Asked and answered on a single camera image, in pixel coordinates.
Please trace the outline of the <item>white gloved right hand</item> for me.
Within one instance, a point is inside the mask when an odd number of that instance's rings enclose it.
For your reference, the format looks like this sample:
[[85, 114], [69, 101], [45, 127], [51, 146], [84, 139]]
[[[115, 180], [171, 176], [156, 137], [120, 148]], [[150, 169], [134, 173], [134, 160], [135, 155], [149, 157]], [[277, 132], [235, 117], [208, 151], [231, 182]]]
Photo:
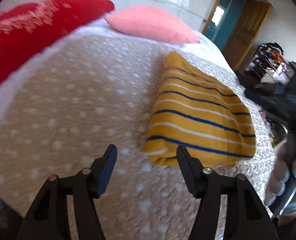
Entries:
[[288, 137], [278, 148], [264, 204], [277, 218], [296, 214], [296, 139]]

